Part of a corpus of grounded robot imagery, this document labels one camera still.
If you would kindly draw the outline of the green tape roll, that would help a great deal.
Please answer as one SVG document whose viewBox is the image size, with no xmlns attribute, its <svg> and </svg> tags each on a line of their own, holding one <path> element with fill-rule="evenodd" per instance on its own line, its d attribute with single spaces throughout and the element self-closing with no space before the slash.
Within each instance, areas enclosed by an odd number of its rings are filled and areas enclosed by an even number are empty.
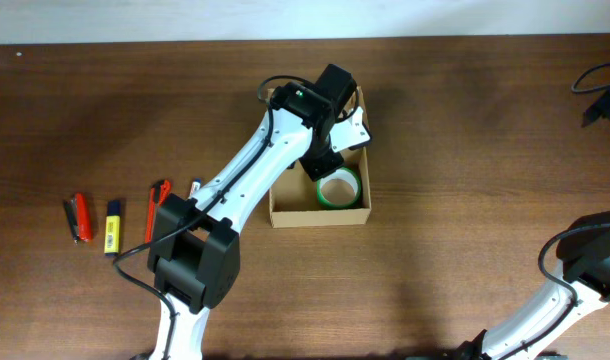
<svg viewBox="0 0 610 360">
<path fill-rule="evenodd" d="M 358 174 L 341 167 L 316 182 L 318 202 L 328 209 L 348 209 L 354 206 L 362 193 Z"/>
</svg>

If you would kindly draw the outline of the red stapler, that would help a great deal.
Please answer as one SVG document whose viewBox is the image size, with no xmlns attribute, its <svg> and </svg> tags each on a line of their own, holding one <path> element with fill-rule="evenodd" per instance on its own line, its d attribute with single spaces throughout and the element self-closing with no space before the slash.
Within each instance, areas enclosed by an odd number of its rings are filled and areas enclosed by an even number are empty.
<svg viewBox="0 0 610 360">
<path fill-rule="evenodd" d="M 82 193 L 75 193 L 70 200 L 63 202 L 63 208 L 74 242 L 90 242 L 93 231 L 85 196 Z"/>
</svg>

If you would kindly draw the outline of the cardboard box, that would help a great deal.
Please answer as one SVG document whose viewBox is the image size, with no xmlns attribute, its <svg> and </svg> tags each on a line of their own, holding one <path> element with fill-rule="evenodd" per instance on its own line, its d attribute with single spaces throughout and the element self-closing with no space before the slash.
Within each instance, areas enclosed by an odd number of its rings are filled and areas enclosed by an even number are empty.
<svg viewBox="0 0 610 360">
<path fill-rule="evenodd" d="M 372 210 L 367 149 L 341 152 L 344 165 L 313 181 L 297 163 L 269 190 L 274 228 L 363 225 Z"/>
</svg>

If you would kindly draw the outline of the orange utility knife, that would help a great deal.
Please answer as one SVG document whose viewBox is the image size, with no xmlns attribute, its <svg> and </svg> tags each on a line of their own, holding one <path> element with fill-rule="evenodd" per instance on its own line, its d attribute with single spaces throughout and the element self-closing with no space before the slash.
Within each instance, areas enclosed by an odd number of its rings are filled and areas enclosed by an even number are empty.
<svg viewBox="0 0 610 360">
<path fill-rule="evenodd" d="M 147 224 L 145 232 L 145 242 L 149 243 L 152 240 L 154 221 L 157 208 L 166 200 L 171 193 L 171 182 L 167 179 L 162 179 L 150 187 L 148 199 Z"/>
</svg>

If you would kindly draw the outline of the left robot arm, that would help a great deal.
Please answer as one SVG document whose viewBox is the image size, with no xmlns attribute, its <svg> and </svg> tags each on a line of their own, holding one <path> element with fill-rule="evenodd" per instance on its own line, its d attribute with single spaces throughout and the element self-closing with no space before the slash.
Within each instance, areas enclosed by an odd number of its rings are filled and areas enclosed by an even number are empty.
<svg viewBox="0 0 610 360">
<path fill-rule="evenodd" d="M 159 206 L 153 238 L 143 244 L 154 275 L 147 291 L 161 302 L 156 346 L 149 359 L 199 359 L 211 309 L 240 271 L 240 233 L 257 204 L 294 163 L 315 183 L 344 166 L 342 151 L 371 141 L 352 74 L 330 64 L 315 82 L 286 76 L 260 95 L 265 113 L 254 135 L 207 184 L 188 198 Z"/>
</svg>

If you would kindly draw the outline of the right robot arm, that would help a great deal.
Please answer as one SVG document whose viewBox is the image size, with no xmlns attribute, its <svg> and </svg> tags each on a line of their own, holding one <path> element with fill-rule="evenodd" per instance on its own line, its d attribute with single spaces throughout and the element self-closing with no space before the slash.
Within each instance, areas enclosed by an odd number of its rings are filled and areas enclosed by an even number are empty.
<svg viewBox="0 0 610 360">
<path fill-rule="evenodd" d="M 536 359 L 585 316 L 610 304 L 610 211 L 578 218 L 541 248 L 546 282 L 514 315 L 459 346 L 454 359 Z"/>
</svg>

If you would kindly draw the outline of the yellow highlighter marker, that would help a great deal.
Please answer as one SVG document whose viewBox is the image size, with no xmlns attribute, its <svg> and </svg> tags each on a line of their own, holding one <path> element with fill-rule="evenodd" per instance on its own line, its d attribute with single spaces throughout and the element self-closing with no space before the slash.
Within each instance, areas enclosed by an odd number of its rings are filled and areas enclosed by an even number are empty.
<svg viewBox="0 0 610 360">
<path fill-rule="evenodd" d="M 109 201 L 106 212 L 104 255 L 116 256 L 120 252 L 121 202 Z"/>
</svg>

